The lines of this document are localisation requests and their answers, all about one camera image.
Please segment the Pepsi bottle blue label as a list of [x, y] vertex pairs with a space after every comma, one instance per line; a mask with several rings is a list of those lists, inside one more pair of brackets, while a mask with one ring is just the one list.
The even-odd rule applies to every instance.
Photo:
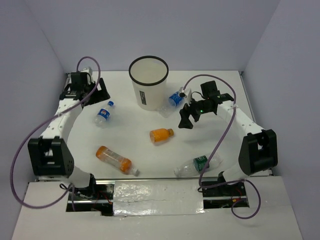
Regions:
[[108, 125], [108, 122], [113, 110], [114, 110], [114, 102], [108, 101], [107, 104], [103, 106], [94, 117], [95, 125], [101, 128], [106, 127]]

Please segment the clear bottle blue label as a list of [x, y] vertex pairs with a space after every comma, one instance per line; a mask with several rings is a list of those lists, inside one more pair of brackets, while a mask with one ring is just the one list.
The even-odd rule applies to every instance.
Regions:
[[183, 102], [184, 98], [180, 96], [180, 92], [176, 91], [167, 97], [157, 112], [164, 118], [168, 118], [177, 107]]

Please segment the short orange juice bottle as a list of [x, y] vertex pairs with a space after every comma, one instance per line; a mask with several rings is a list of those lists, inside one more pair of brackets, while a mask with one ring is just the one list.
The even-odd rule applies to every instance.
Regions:
[[149, 137], [152, 143], [163, 142], [173, 136], [174, 136], [174, 131], [171, 128], [169, 129], [159, 128], [159, 129], [151, 130], [149, 132]]

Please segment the long orange bottle white cap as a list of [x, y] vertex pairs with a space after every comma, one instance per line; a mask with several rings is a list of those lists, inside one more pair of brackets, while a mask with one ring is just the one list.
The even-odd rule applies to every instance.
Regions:
[[117, 154], [106, 146], [99, 147], [95, 155], [100, 161], [115, 167], [122, 174], [136, 177], [140, 174], [130, 159]]

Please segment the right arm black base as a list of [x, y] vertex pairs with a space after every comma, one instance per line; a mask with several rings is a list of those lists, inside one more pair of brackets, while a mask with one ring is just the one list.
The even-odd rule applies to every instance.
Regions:
[[248, 208], [247, 193], [243, 182], [226, 184], [214, 188], [198, 187], [202, 194], [203, 208], [226, 209], [236, 203], [235, 208]]

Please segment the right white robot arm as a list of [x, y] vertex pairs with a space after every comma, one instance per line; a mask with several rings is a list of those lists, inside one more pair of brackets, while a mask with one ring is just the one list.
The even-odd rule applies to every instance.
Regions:
[[228, 196], [235, 189], [236, 181], [268, 170], [278, 164], [277, 135], [272, 130], [252, 121], [241, 109], [236, 106], [235, 96], [221, 93], [216, 82], [209, 81], [201, 84], [202, 99], [192, 98], [190, 89], [181, 87], [179, 96], [187, 102], [179, 111], [181, 120], [180, 129], [192, 129], [193, 122], [207, 113], [214, 113], [223, 119], [228, 130], [233, 130], [242, 141], [240, 152], [235, 164], [218, 175], [217, 190], [221, 195]]

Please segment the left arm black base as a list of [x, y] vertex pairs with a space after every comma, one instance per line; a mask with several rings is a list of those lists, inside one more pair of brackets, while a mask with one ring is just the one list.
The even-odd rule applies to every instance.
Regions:
[[102, 216], [113, 216], [114, 186], [112, 183], [98, 184], [91, 174], [87, 187], [68, 190], [66, 212], [100, 212]]

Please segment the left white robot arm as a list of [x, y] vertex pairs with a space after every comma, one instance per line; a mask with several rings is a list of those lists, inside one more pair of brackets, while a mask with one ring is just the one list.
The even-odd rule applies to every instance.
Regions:
[[66, 180], [74, 184], [75, 195], [86, 199], [93, 199], [98, 194], [94, 175], [75, 166], [67, 141], [83, 108], [108, 99], [110, 95], [104, 80], [101, 78], [96, 82], [91, 68], [67, 75], [59, 96], [58, 117], [46, 125], [38, 138], [31, 138], [27, 144], [35, 176]]

